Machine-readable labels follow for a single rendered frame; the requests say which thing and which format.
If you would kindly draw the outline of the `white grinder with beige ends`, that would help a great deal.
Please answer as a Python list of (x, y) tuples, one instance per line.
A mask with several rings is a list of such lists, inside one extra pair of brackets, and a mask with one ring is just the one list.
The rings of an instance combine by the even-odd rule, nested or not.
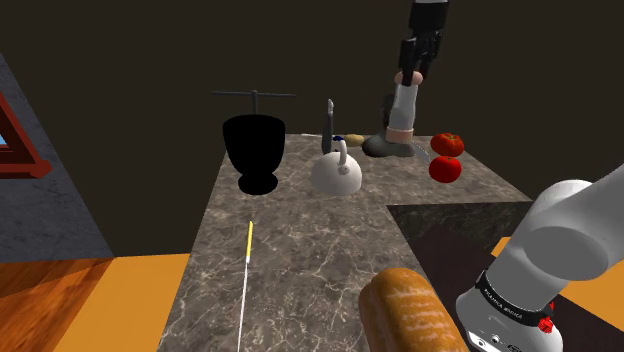
[(388, 142), (398, 144), (408, 144), (412, 141), (418, 88), (423, 81), (423, 76), (418, 71), (407, 76), (408, 85), (403, 84), (403, 78), (402, 72), (397, 73), (394, 78), (395, 96), (385, 133)]

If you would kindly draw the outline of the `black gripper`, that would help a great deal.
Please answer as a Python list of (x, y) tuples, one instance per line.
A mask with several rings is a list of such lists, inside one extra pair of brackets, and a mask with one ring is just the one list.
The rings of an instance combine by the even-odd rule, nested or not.
[(401, 84), (413, 84), (413, 74), (421, 51), (420, 73), (426, 79), (441, 45), (444, 26), (449, 10), (448, 1), (414, 1), (409, 16), (412, 38), (401, 43), (399, 67), (402, 70)]

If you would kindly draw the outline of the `dark robot stand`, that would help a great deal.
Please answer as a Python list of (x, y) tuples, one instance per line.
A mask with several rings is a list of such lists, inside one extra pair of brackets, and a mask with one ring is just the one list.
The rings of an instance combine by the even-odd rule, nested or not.
[[(456, 299), (472, 287), (494, 257), (474, 242), (435, 225), (409, 245), (441, 302), (461, 333)], [(567, 298), (554, 298), (554, 323), (563, 337), (563, 352), (624, 352), (624, 332)]]

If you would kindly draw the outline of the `brown bread loaf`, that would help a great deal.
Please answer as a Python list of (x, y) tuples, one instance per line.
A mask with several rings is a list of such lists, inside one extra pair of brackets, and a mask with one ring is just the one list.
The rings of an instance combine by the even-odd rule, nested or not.
[(376, 274), (359, 294), (370, 352), (469, 352), (429, 282), (407, 268)]

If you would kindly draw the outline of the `white kettle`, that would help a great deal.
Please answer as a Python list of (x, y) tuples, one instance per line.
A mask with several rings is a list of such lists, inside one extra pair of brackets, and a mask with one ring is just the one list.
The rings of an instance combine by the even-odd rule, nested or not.
[(338, 151), (321, 156), (313, 165), (311, 184), (320, 192), (333, 196), (348, 196), (362, 186), (359, 163), (348, 154), (345, 140), (339, 140)]

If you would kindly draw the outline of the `red tomato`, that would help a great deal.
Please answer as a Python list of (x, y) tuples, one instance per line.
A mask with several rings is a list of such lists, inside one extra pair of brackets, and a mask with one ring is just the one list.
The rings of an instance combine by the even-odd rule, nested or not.
[(459, 178), (462, 165), (454, 157), (438, 156), (430, 162), (428, 171), (433, 180), (440, 183), (452, 183)]
[(432, 137), (430, 146), (440, 156), (458, 157), (464, 152), (463, 140), (452, 133), (440, 133)]

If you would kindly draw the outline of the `grey T-shaped tap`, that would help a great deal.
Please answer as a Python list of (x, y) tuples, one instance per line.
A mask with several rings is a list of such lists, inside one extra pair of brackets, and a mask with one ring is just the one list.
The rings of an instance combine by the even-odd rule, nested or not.
[(291, 93), (261, 93), (257, 90), (250, 90), (246, 92), (233, 92), (233, 91), (212, 91), (212, 95), (219, 96), (248, 96), (252, 101), (252, 111), (254, 114), (258, 113), (258, 101), (260, 97), (292, 97), (296, 98), (296, 94)]

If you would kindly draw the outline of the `black vase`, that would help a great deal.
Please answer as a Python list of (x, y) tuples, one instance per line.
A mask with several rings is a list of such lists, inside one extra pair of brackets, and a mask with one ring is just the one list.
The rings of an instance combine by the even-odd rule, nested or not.
[(222, 131), (230, 162), (240, 173), (239, 189), (249, 195), (272, 192), (285, 148), (285, 123), (269, 115), (239, 115), (226, 120)]

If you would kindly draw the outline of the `grey upright knife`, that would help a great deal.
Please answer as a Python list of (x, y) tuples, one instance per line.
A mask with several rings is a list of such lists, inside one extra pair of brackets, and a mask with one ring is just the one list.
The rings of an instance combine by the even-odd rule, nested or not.
[(333, 141), (333, 113), (334, 103), (331, 99), (327, 100), (327, 115), (325, 125), (322, 133), (321, 148), (323, 154), (328, 154), (332, 151)]

